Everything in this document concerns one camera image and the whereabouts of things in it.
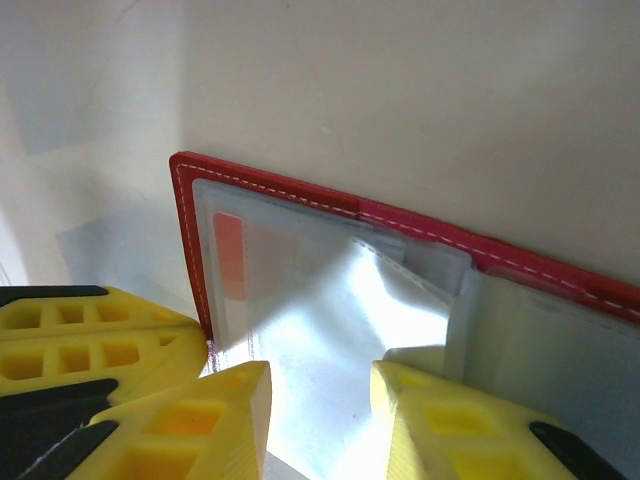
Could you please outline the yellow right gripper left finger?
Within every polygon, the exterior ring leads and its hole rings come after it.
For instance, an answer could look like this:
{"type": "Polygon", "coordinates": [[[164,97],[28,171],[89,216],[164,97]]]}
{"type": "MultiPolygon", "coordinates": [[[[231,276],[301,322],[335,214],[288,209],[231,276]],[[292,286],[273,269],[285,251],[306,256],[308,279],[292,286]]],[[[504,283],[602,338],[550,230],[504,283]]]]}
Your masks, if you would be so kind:
{"type": "Polygon", "coordinates": [[[260,479],[271,369],[249,361],[95,415],[29,469],[32,479],[260,479]]]}

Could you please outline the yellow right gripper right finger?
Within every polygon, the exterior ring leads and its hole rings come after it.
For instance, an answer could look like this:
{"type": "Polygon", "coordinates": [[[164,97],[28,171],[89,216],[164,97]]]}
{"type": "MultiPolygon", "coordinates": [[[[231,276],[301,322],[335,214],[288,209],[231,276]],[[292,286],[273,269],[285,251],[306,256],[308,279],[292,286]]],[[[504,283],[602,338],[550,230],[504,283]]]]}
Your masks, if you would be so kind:
{"type": "Polygon", "coordinates": [[[639,397],[590,386],[474,388],[372,364],[382,479],[636,479],[639,397]]]}

